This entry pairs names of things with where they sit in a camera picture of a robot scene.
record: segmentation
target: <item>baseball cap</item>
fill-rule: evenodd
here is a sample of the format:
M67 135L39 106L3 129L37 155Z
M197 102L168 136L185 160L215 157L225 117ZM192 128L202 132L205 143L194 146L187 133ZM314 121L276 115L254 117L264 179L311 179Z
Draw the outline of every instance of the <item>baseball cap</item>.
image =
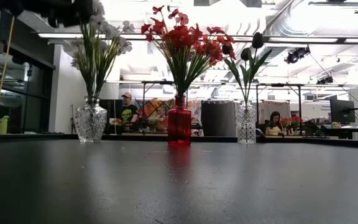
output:
M128 97L128 98L131 98L132 99L132 95L130 94L130 93L124 93L123 95L122 95L122 97L124 97L124 96L126 96L126 97Z

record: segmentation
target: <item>black table surface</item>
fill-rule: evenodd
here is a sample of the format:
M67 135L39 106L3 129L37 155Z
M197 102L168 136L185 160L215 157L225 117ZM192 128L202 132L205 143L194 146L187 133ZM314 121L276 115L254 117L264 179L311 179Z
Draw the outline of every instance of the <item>black table surface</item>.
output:
M358 223L358 149L0 142L0 223Z

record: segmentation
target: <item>man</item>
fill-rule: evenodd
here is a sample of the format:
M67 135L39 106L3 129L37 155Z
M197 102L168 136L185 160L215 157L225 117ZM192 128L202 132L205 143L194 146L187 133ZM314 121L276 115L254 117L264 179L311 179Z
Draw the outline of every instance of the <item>man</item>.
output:
M122 112L121 120L122 124L131 122L134 123L137 120L138 112L137 107L132 105L132 95L130 93L125 93L122 95Z
M158 114L158 123L157 123L157 131L163 131L166 132L168 128L168 117L166 116L167 112L165 110L164 106L160 106L157 109Z

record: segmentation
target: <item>woman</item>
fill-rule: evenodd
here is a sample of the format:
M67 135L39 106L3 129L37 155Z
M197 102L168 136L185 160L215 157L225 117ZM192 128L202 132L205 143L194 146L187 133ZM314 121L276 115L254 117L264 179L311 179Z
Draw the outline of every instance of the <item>woman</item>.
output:
M283 132L283 126L280 123L280 113L274 111L270 115L270 122L266 128L266 135L279 135Z

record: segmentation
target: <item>clear crystal vase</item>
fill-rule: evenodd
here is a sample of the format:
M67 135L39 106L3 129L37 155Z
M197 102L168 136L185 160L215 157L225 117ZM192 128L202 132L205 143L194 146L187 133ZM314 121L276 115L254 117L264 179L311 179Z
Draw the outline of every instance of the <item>clear crystal vase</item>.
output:
M75 127L81 142L100 142L107 122L107 110L99 106L99 99L85 97L86 104L75 110Z
M239 144L256 143L256 109L250 103L237 107L237 142Z

